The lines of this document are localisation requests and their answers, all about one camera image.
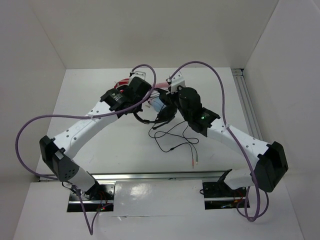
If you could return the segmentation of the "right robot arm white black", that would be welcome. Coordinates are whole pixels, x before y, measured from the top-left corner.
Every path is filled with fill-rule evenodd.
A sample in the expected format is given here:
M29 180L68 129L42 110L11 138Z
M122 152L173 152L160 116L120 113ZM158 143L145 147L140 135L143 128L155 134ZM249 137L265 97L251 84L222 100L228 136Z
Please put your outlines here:
M227 170L221 177L218 190L230 196L236 189L257 185L271 193L288 171L288 162L282 144L268 143L225 123L215 112L202 106L200 95L191 87L177 92L159 89L159 99L178 110L195 132L216 140L248 160L248 167Z

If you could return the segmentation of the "black headset with cable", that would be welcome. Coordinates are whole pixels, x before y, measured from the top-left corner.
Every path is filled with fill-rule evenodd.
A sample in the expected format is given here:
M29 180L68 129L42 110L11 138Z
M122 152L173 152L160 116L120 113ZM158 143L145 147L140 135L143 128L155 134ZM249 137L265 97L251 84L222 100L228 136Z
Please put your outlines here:
M148 119L141 118L138 115L138 113L142 111L142 108L139 110L136 110L133 113L133 115L136 118L136 120L138 120L140 123L143 123L145 125L152 125L148 131L148 136L155 141L156 145L163 153L169 153L169 152L172 152L175 149L177 149L183 145L188 145L190 148L190 152L191 152L191 167L194 168L195 165L197 165L199 163L199 155L198 155L198 150L196 148L196 144L199 143L199 139L196 137L186 137L185 132L186 132L187 128L189 127L189 125L187 125L185 127L185 129L182 131L181 134L172 133L172 130L174 128L185 123L185 121L177 123L176 125L174 125L173 127L171 127L167 131L163 131L163 130L155 131L155 130L163 127L164 125L169 124L175 118L176 113L177 113L177 108L173 105L166 105L166 104L162 103L162 104L159 104L158 106L160 108L159 108L159 111L157 112L157 115L154 120L148 120ZM181 138L184 140L184 142L176 144L169 149L163 149L159 143L159 139L163 138L165 136L172 136L172 137Z

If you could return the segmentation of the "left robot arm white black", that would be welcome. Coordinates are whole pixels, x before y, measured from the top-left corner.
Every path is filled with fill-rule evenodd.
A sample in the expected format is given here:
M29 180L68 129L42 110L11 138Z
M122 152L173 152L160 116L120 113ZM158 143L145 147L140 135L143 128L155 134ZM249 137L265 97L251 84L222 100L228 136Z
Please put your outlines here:
M88 200L97 197L102 188L89 172L74 161L74 157L106 126L140 108L140 101L152 88L145 78L143 72L134 72L123 90L112 88L102 95L85 119L53 138L44 136L39 141L43 162L60 182L74 185Z

